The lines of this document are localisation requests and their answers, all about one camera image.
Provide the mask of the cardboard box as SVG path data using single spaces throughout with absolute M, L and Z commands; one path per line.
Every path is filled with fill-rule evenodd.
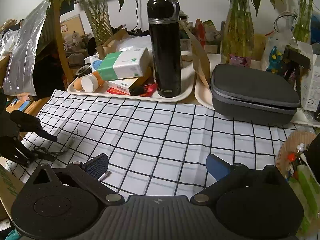
M 0 165 L 0 221 L 11 219 L 12 205 L 24 183 Z

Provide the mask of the checkered white tablecloth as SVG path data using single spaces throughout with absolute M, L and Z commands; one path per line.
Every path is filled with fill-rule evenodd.
M 201 105 L 76 96 L 56 90 L 40 109 L 42 127 L 57 142 L 28 133 L 22 143 L 60 152 L 51 167 L 86 162 L 105 153 L 101 182 L 127 197 L 192 196 L 212 185 L 206 158 L 214 154 L 250 169 L 274 164 L 295 124 L 260 126 Z

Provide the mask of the white cap orange bottle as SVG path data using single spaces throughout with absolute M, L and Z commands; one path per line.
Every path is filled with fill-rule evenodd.
M 85 92 L 94 92 L 101 87 L 105 81 L 101 78 L 98 71 L 92 72 L 81 78 L 78 78 L 73 84 L 74 89 L 84 90 Z

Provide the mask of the pink woven basket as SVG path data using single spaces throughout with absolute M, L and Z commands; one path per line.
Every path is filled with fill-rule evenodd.
M 297 179 L 297 166 L 302 164 L 310 168 L 319 183 L 319 134 L 296 130 L 282 144 L 276 167 L 288 181 L 290 177 Z

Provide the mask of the silver plastic sheet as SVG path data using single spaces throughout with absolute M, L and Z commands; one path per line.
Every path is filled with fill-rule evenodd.
M 36 94 L 33 71 L 49 6 L 49 1 L 44 0 L 23 21 L 3 81 L 2 88 L 7 95 Z

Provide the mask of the black tape roll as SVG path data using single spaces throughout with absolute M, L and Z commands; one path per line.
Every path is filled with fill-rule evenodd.
M 75 75 L 77 78 L 81 78 L 85 75 L 88 75 L 92 72 L 90 65 L 84 65 L 82 67 L 80 67 L 76 72 Z

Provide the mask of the grey zippered hard case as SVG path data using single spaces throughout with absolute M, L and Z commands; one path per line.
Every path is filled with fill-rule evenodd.
M 217 113 L 259 125 L 288 124 L 300 99 L 281 76 L 230 64 L 215 66 L 210 80 Z

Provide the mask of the red white flat box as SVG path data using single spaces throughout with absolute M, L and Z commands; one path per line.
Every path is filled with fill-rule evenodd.
M 107 85 L 109 88 L 114 88 L 125 94 L 133 95 L 134 91 L 137 90 L 147 79 L 148 77 L 143 76 L 130 79 L 113 80 L 107 81 Z

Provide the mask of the cream plastic tray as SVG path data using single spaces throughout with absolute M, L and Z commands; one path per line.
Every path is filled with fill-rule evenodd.
M 164 97 L 159 94 L 154 83 L 151 69 L 148 68 L 146 76 L 104 81 L 98 72 L 93 72 L 75 79 L 67 88 L 67 92 L 83 96 L 103 96 L 122 99 L 156 101 L 163 103 L 179 102 L 186 99 L 193 90 L 195 71 L 191 62 L 183 62 L 181 69 L 181 91 L 177 96 Z

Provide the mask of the brown paper bag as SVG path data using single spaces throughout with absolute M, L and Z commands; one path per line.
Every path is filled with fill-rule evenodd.
M 184 22 L 179 22 L 191 41 L 193 52 L 193 69 L 206 88 L 210 88 L 210 61 L 198 39 L 191 33 Z

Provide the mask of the green white tissue pack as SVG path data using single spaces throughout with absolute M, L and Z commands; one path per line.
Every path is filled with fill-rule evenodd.
M 109 53 L 100 64 L 98 73 L 104 81 L 142 77 L 149 61 L 146 47 Z

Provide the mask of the white product box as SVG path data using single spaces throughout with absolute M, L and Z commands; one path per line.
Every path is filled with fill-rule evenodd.
M 319 105 L 319 55 L 310 44 L 297 42 L 302 54 L 310 59 L 310 69 L 301 79 L 301 103 L 306 111 L 315 112 Z

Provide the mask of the glass vase bamboo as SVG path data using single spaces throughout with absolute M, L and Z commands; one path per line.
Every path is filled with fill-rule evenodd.
M 313 0 L 298 1 L 298 16 L 292 32 L 296 41 L 311 42 L 312 5 Z
M 229 0 L 229 11 L 223 25 L 221 62 L 250 67 L 254 49 L 254 29 L 249 2 L 258 12 L 261 0 Z

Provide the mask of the black small tripod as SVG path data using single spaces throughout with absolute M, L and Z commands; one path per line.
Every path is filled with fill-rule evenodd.
M 282 64 L 285 70 L 284 79 L 296 85 L 296 92 L 301 98 L 301 80 L 310 70 L 310 59 L 299 49 L 287 45 L 284 50 Z

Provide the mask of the black thermos bottle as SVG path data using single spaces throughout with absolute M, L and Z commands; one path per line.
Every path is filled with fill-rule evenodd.
M 181 46 L 177 0 L 149 0 L 147 13 L 152 44 L 154 76 L 160 96 L 181 92 Z

